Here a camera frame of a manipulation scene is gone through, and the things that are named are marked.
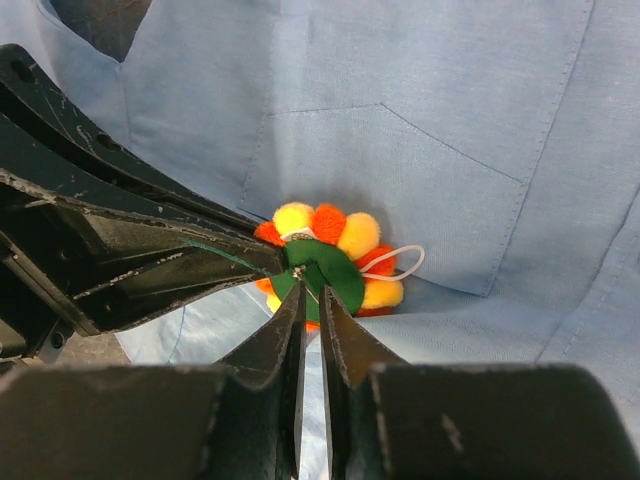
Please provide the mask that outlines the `light blue button shirt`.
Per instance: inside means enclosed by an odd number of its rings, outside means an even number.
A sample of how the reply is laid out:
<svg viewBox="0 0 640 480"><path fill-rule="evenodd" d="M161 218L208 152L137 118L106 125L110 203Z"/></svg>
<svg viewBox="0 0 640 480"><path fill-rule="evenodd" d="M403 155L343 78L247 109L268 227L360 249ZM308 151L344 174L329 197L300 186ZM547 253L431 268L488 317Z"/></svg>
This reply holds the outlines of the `light blue button shirt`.
<svg viewBox="0 0 640 480"><path fill-rule="evenodd" d="M412 365L585 369L639 460L637 2L5 1L9 43L254 231L327 203L422 246L401 304L361 327ZM88 175L1 112L6 171ZM120 363L88 366L216 363L279 310L260 279L93 335ZM306 307L304 326L293 479L333 479Z"/></svg>

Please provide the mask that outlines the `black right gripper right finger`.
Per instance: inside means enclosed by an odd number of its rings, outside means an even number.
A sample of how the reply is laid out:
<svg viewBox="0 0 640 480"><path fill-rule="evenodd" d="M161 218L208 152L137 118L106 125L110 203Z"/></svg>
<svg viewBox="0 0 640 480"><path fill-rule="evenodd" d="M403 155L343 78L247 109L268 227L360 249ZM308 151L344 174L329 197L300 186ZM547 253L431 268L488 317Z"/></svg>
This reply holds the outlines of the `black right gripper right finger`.
<svg viewBox="0 0 640 480"><path fill-rule="evenodd" d="M320 295L333 479L635 479L604 388L560 364L412 365Z"/></svg>

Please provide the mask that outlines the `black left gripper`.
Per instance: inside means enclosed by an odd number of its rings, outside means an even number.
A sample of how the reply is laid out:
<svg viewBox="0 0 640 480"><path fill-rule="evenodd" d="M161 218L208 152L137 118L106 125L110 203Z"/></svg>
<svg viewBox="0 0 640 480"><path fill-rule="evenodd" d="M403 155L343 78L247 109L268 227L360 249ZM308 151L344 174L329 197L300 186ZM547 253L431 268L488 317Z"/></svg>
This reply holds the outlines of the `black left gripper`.
<svg viewBox="0 0 640 480"><path fill-rule="evenodd" d="M284 268L283 252L251 234L158 215L92 176L3 172L1 371L118 365L115 336L93 335Z"/></svg>

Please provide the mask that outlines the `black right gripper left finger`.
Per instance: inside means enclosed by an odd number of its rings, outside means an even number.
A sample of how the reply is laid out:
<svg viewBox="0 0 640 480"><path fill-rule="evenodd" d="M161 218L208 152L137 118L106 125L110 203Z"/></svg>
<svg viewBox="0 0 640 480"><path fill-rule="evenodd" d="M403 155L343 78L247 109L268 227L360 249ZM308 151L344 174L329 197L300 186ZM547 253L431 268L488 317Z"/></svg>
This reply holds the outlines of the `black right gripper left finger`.
<svg viewBox="0 0 640 480"><path fill-rule="evenodd" d="M293 479L306 293L211 365L46 366L1 378L5 479Z"/></svg>

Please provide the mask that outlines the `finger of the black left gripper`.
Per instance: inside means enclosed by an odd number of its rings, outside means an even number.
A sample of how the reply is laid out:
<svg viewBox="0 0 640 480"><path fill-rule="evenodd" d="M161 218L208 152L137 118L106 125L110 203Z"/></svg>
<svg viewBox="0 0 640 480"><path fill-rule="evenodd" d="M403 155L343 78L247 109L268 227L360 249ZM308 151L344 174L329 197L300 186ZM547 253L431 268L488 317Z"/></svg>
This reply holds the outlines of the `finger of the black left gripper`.
<svg viewBox="0 0 640 480"><path fill-rule="evenodd" d="M175 215L251 234L255 223L207 200L130 152L98 127L20 45L1 46L1 112L66 162L118 192Z"/></svg>

